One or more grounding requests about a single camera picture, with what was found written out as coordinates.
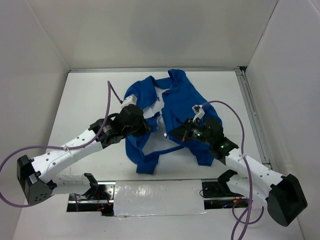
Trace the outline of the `blue zip jacket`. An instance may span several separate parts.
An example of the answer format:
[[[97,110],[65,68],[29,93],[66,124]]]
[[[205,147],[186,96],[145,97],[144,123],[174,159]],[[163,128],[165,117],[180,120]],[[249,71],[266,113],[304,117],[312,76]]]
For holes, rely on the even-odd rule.
[[[152,107],[159,99],[156,89],[162,89],[163,108],[146,119],[152,126],[153,132],[158,130],[158,121],[163,119],[165,131],[169,131],[181,126],[188,118],[195,115],[193,106],[203,105],[204,119],[216,118],[222,122],[215,108],[206,104],[206,99],[196,90],[188,79],[186,73],[180,69],[170,69],[168,77],[155,79],[148,76],[144,80],[133,83],[125,93],[125,97],[134,95],[136,105],[142,110]],[[175,152],[183,148],[188,148],[195,156],[197,164],[209,167],[214,161],[214,157],[209,152],[209,146],[196,140],[182,142],[181,140],[169,136],[168,139],[175,142],[177,146],[144,154],[143,148],[149,142],[150,133],[143,136],[129,136],[125,140],[125,151],[127,157],[136,164],[136,173],[152,175],[159,162],[159,157],[164,154]]]

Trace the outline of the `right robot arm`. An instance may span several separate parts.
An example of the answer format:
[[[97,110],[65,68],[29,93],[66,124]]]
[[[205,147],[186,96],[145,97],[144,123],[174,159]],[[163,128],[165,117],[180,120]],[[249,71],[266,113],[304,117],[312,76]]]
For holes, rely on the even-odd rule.
[[[308,206],[294,175],[282,175],[242,153],[238,145],[225,137],[216,118],[207,118],[204,125],[188,118],[169,135],[182,142],[194,140],[208,145],[212,156],[228,167],[217,179],[220,194],[252,194],[252,200],[266,208],[279,225],[287,227]]]

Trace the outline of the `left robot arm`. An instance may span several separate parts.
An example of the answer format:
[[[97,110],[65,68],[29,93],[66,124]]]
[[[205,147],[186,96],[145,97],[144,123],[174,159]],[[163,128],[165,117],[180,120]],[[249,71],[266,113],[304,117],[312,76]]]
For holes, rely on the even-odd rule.
[[[40,156],[23,155],[17,160],[17,179],[30,205],[39,204],[57,194],[73,193],[88,200],[97,197],[105,188],[91,173],[64,176],[61,171],[79,160],[129,136],[149,134],[153,127],[144,118],[143,111],[130,104],[107,119],[98,119],[83,133],[61,147]]]

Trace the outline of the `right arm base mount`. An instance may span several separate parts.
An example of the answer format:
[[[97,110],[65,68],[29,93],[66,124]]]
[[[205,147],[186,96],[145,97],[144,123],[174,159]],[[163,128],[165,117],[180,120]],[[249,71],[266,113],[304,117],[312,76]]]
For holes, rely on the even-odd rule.
[[[227,170],[217,180],[203,181],[202,190],[199,195],[204,199],[204,209],[232,209],[235,204],[236,208],[246,208],[248,206],[247,198],[230,191],[227,186],[227,180],[235,176],[234,170]]]

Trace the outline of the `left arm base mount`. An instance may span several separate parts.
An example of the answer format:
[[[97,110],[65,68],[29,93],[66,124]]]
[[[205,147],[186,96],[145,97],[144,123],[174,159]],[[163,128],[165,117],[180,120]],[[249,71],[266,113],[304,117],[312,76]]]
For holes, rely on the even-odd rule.
[[[69,194],[66,211],[99,212],[104,217],[113,217],[116,182],[97,181],[91,173],[85,173],[84,177],[89,187],[82,194]]]

